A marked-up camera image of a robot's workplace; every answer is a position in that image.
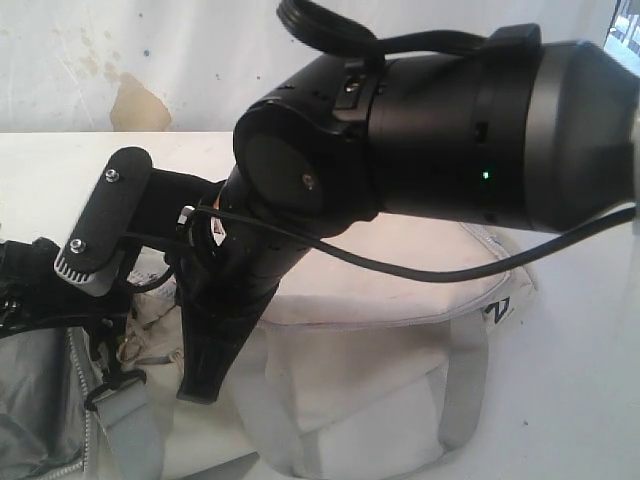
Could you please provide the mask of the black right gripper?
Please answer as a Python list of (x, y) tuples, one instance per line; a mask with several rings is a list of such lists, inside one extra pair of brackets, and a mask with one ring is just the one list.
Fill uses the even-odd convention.
[(182, 230), (189, 253), (176, 261), (184, 373), (177, 398), (214, 403), (223, 381), (275, 295), (308, 247), (276, 230), (303, 229), (320, 212), (320, 184), (238, 170), (219, 182), (182, 175), (175, 196), (195, 212)]

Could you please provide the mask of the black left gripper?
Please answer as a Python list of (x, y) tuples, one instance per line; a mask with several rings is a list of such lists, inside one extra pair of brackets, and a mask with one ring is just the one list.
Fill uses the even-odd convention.
[(50, 239), (1, 242), (1, 338), (62, 327), (81, 327), (90, 344), (115, 343), (125, 334), (133, 294), (114, 286), (101, 297), (59, 281)]

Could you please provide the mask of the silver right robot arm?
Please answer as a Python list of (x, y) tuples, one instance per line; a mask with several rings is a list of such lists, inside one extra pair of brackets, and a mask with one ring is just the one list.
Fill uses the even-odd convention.
[(233, 170), (184, 226), (192, 251), (174, 264), (179, 397), (216, 401), (281, 279), (357, 222), (385, 213), (552, 235), (507, 260), (443, 273), (341, 254), (380, 273), (457, 283), (632, 221), (638, 97), (638, 78), (601, 48), (543, 43), (535, 24), (469, 50), (318, 57), (240, 118)]

